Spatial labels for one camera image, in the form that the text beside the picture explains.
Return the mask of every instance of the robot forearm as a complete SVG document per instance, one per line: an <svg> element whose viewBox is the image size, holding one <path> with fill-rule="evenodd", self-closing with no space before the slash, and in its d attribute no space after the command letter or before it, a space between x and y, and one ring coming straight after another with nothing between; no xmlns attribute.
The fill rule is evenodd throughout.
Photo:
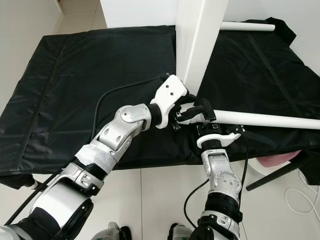
<svg viewBox="0 0 320 240"><path fill-rule="evenodd" d="M1 229L7 233L1 233L1 240L2 236L14 236L9 232L25 240L74 239L93 209L91 196L98 194L104 178L119 162L132 139L151 125L165 128L170 110L187 93L180 79L171 75L149 105L119 108L114 119L75 154L76 160L36 199L30 216ZM43 231L46 236L35 234Z"/></svg>

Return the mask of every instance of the black tarp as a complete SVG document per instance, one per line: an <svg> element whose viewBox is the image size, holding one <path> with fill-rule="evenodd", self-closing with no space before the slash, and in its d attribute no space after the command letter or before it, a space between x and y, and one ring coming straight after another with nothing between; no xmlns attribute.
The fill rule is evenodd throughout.
<svg viewBox="0 0 320 240"><path fill-rule="evenodd" d="M290 50L294 33L269 21L279 26L276 32L219 33L198 96L217 110L320 119L319 77ZM104 92L175 69L174 26L43 37L1 115L0 175L55 172L89 141ZM160 84L106 97L99 127L121 106L147 104ZM319 130L247 126L246 132L250 157L300 149L316 156L320 149ZM231 161L244 159L243 139L227 151ZM192 126L153 128L134 139L116 169L201 164L199 154ZM304 171L313 183L316 164Z"/></svg>

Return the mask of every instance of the white pipe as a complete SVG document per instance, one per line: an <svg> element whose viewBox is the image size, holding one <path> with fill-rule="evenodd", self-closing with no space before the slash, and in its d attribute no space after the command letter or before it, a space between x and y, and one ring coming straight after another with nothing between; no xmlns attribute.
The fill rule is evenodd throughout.
<svg viewBox="0 0 320 240"><path fill-rule="evenodd" d="M221 24L220 30L272 32L275 30L275 28L276 26L272 24L223 21Z"/></svg>
<svg viewBox="0 0 320 240"><path fill-rule="evenodd" d="M320 130L320 120L276 116L265 114L254 114L236 111L221 111L214 110L216 120L213 123L217 124L233 124L233 125L251 125L251 126L265 126L278 128L293 128L293 129L316 129ZM180 122L181 124L194 124L204 122L204 116L198 114L192 119Z"/></svg>

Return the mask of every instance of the black tripod leg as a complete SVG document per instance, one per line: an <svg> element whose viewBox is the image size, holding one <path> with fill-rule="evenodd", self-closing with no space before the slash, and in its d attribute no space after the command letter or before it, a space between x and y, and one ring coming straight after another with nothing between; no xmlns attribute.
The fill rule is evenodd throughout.
<svg viewBox="0 0 320 240"><path fill-rule="evenodd" d="M303 166L304 164L308 163L311 161L312 158L308 157L308 155L305 152L300 152L294 159L292 159L292 162L289 163L288 165L283 166L279 170L269 174L268 176L265 176L261 178L260 180L246 186L247 191L252 191L253 189L256 189L264 184L267 184L283 175L286 175L293 170L296 170Z"/></svg>

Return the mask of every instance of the black plastic sheet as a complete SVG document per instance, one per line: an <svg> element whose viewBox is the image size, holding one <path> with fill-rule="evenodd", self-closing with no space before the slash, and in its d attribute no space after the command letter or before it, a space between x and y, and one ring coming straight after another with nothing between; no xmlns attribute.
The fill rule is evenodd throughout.
<svg viewBox="0 0 320 240"><path fill-rule="evenodd" d="M290 50L295 35L285 23L268 21L280 26L276 32L219 33L198 96L217 110L320 119L319 77ZM174 26L43 37L1 115L0 175L56 172L88 143L103 93L175 69ZM148 104L160 84L157 79L107 96L98 128L124 105ZM245 129L251 158L296 150L319 155L319 130ZM227 151L231 161L244 159L245 141ZM193 126L152 128L134 138L115 169L202 164L199 156ZM316 183L317 169L304 168Z"/></svg>

